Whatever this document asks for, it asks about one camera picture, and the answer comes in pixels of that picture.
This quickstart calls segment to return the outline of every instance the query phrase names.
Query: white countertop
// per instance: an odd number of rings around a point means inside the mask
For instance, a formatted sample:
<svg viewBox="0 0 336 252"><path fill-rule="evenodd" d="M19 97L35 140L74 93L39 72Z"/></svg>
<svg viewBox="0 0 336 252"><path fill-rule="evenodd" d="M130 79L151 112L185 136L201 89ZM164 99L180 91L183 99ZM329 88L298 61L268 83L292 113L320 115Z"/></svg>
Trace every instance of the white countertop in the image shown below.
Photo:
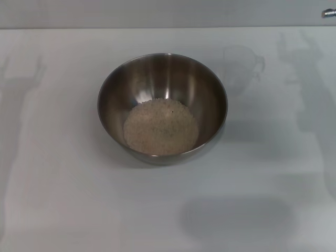
<svg viewBox="0 0 336 252"><path fill-rule="evenodd" d="M335 251L335 31L1 30L0 251ZM96 102L155 52L226 76L228 117L202 156L139 169Z"/></svg>

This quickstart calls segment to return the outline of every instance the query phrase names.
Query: gray wall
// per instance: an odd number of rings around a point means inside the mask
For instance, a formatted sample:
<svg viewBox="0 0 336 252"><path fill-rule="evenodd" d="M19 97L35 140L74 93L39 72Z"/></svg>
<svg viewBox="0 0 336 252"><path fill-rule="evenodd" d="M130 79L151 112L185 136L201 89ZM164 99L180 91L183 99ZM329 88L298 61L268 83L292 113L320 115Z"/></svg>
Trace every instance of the gray wall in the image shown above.
<svg viewBox="0 0 336 252"><path fill-rule="evenodd" d="M0 28L335 25L332 0L0 0Z"/></svg>

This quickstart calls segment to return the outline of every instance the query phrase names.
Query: uncooked rice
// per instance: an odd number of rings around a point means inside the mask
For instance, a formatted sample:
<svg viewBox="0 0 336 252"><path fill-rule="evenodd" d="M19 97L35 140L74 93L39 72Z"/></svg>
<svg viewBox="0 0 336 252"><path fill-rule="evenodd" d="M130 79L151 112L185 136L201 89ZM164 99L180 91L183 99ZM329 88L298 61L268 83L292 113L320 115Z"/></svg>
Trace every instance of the uncooked rice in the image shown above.
<svg viewBox="0 0 336 252"><path fill-rule="evenodd" d="M171 155L191 150L198 125L179 101L154 99L134 107L124 124L127 145L149 155Z"/></svg>

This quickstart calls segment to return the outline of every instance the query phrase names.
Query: white background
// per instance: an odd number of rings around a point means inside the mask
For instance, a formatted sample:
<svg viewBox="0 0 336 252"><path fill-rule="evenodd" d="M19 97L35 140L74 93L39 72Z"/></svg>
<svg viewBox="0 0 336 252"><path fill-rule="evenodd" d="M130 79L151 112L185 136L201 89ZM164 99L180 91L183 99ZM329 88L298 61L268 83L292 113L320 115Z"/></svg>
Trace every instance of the white background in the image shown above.
<svg viewBox="0 0 336 252"><path fill-rule="evenodd" d="M0 28L335 25L335 0L0 0Z"/></svg>
<svg viewBox="0 0 336 252"><path fill-rule="evenodd" d="M0 251L336 251L335 32L0 31ZM211 67L229 108L210 151L153 167L96 105L114 68L164 51Z"/></svg>

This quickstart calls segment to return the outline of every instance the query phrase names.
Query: stainless steel bowl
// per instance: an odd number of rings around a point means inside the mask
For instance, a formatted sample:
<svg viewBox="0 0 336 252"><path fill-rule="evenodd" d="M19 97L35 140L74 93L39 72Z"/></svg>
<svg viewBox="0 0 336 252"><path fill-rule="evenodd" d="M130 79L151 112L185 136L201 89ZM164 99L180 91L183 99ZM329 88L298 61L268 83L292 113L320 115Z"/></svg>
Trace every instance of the stainless steel bowl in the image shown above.
<svg viewBox="0 0 336 252"><path fill-rule="evenodd" d="M123 125L130 110L154 98L170 98L189 107L200 134L192 150L156 156L127 146ZM227 115L227 96L221 81L200 62L175 54L151 54L122 64L107 77L99 92L98 113L110 136L136 158L168 165L194 155L218 133Z"/></svg>

